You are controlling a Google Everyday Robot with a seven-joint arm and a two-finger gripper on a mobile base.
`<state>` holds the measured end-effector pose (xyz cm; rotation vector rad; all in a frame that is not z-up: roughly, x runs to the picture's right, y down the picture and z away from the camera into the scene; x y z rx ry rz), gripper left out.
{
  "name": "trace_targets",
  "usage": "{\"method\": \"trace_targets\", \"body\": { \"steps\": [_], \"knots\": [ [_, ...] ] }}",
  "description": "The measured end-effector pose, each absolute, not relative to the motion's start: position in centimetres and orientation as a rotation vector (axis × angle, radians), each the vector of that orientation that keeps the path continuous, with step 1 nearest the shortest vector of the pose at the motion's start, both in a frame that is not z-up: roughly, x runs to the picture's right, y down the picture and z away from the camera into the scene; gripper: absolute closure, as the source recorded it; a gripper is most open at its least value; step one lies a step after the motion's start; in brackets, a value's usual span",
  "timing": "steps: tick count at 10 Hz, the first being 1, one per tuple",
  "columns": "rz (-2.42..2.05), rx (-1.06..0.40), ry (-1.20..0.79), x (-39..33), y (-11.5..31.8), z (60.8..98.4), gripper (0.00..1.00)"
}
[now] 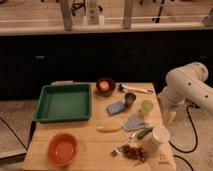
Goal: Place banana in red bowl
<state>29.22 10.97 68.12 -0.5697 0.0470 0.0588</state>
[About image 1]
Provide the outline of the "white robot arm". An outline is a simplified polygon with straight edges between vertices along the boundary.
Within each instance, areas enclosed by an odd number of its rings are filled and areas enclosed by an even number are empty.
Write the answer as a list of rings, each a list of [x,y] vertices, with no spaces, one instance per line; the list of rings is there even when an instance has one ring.
[[[200,62],[193,62],[167,73],[166,86],[157,95],[166,127],[176,116],[174,109],[185,100],[190,100],[205,112],[213,114],[213,88],[205,83],[208,75],[207,67]]]

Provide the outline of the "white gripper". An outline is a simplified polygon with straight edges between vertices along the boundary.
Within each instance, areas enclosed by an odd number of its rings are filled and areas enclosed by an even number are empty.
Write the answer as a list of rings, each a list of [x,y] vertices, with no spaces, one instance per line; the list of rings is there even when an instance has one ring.
[[[171,111],[173,108],[176,107],[176,104],[171,102],[165,97],[160,97],[159,98],[159,104],[161,107],[161,113],[163,115],[167,114],[167,119],[166,119],[166,126],[169,127],[171,123],[173,122],[174,118],[176,117],[176,111]]]

